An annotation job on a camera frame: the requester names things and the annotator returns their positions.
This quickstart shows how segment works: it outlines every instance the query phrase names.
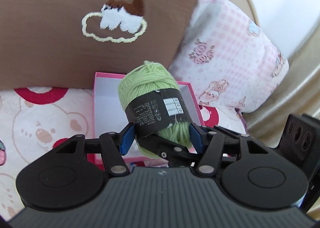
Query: yarn strand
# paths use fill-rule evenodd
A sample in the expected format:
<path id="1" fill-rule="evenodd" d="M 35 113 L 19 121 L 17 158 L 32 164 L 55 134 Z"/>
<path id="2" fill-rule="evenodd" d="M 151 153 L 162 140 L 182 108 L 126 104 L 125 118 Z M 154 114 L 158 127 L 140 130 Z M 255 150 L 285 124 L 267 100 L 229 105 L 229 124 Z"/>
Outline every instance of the yarn strand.
<path id="1" fill-rule="evenodd" d="M 119 99 L 123 110 L 135 98 L 159 89 L 174 88 L 179 90 L 179 86 L 172 75 L 160 63 L 145 61 L 143 65 L 128 73 L 120 82 L 118 87 Z M 157 135 L 190 148 L 192 146 L 189 137 L 190 122 L 181 122 L 169 128 L 158 131 Z M 149 158 L 158 156 L 139 146 L 142 154 Z"/>

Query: pink box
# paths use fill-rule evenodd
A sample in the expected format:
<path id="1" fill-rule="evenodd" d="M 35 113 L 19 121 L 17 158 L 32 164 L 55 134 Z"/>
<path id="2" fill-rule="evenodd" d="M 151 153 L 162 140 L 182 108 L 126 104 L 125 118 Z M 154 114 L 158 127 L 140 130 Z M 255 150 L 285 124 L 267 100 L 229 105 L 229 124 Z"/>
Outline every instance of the pink box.
<path id="1" fill-rule="evenodd" d="M 120 132 L 127 124 L 127 117 L 121 107 L 118 96 L 118 85 L 125 75 L 113 73 L 96 73 L 93 88 L 93 120 L 94 135 L 98 138 L 109 131 Z M 204 125 L 194 91 L 190 83 L 178 82 L 182 98 L 188 108 L 191 119 L 198 125 Z M 149 158 L 143 156 L 134 141 L 128 154 L 126 163 L 144 161 Z M 95 164 L 101 165 L 101 155 L 95 155 Z"/>

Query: yarn label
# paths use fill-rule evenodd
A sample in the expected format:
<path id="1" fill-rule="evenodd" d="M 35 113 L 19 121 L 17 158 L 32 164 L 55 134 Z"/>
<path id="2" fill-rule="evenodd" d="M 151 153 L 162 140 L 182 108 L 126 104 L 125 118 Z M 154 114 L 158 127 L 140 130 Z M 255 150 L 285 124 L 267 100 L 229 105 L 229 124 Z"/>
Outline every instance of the yarn label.
<path id="1" fill-rule="evenodd" d="M 129 122 L 136 124 L 136 139 L 155 134 L 180 122 L 192 122 L 177 89 L 160 89 L 134 99 L 125 109 Z"/>

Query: bear print fabric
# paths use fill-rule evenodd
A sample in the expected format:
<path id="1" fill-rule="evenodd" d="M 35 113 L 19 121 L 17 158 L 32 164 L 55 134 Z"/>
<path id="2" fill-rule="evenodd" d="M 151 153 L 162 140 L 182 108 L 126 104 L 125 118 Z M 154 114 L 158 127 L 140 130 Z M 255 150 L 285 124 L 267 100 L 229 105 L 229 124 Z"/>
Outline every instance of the bear print fabric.
<path id="1" fill-rule="evenodd" d="M 18 173 L 75 134 L 93 138 L 92 90 L 25 88 L 0 92 L 0 215 L 9 220 L 23 204 Z"/>
<path id="2" fill-rule="evenodd" d="M 214 108 L 199 105 L 204 124 L 208 127 L 220 127 L 246 134 L 245 121 L 241 113 L 234 108 Z"/>
<path id="3" fill-rule="evenodd" d="M 228 0 L 198 0 L 169 67 L 190 82 L 199 105 L 256 110 L 289 70 L 283 54 Z"/>

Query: yellow cloud outline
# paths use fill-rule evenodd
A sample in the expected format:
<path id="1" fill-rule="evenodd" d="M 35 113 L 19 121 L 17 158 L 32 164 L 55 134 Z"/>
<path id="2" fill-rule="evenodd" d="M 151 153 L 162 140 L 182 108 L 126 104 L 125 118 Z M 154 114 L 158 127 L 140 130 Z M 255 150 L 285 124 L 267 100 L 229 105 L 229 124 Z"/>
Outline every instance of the yellow cloud outline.
<path id="1" fill-rule="evenodd" d="M 108 37 L 98 37 L 96 36 L 94 33 L 88 33 L 87 32 L 87 19 L 90 18 L 90 17 L 93 17 L 93 16 L 98 16 L 98 17 L 102 17 L 102 13 L 101 12 L 90 12 L 88 14 L 86 14 L 84 16 L 84 18 L 82 19 L 82 34 L 86 37 L 92 37 L 94 40 L 98 41 L 98 42 L 112 42 L 112 43 L 132 43 L 133 41 L 136 41 L 137 38 L 139 36 L 141 36 L 142 34 L 145 33 L 146 29 L 147 29 L 147 26 L 148 26 L 148 23 L 147 21 L 145 21 L 144 19 L 142 19 L 141 21 L 141 25 L 142 25 L 142 28 L 139 32 L 135 33 L 133 37 L 131 38 L 123 38 L 123 37 L 120 37 L 120 38 L 113 38 L 111 36 L 108 36 Z"/>

